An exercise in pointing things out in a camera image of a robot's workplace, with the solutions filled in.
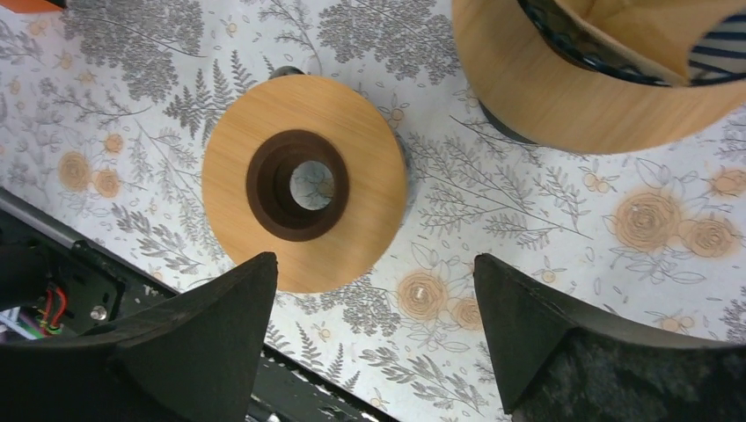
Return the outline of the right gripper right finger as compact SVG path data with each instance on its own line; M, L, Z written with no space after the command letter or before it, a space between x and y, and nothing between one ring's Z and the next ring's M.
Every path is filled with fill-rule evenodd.
M745 348L639 324L487 253L474 287L515 421L742 421Z

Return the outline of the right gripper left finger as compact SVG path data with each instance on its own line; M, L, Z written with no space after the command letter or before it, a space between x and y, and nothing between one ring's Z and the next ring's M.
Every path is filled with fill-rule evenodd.
M2 420L243 420L277 279L262 252L81 335L3 345Z

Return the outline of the wooden ring holder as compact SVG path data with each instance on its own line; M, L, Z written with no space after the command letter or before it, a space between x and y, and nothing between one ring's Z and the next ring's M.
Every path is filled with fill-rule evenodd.
M463 72L504 134L572 152L649 149L694 135L745 101L745 83L633 84L575 66L544 41L516 1L454 1Z
M378 110L323 76L278 76L229 107L201 171L208 222L236 264L264 251L277 287L316 294L366 273L406 213L402 148Z

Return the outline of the single brown paper filter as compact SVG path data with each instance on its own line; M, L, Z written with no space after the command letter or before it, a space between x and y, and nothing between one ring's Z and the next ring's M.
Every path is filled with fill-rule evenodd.
M745 78L744 1L558 1L583 31L672 86Z

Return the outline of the blue glass dripper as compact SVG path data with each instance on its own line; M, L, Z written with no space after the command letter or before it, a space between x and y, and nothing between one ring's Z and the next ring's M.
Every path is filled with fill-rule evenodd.
M522 1L523 13L538 29L545 43L572 64L634 84L672 86L643 73L632 62L590 37L557 5L558 1Z

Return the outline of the orange coffee filter box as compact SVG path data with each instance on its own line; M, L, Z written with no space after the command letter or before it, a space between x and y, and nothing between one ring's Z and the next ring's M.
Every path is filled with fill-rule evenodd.
M34 14L62 11L66 0L0 0L1 7L19 14Z

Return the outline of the clear glass carafe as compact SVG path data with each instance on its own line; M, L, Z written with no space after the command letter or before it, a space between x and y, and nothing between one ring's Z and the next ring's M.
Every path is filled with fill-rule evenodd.
M305 75L305 72L294 66L281 66L271 71L268 79L276 79L283 76Z

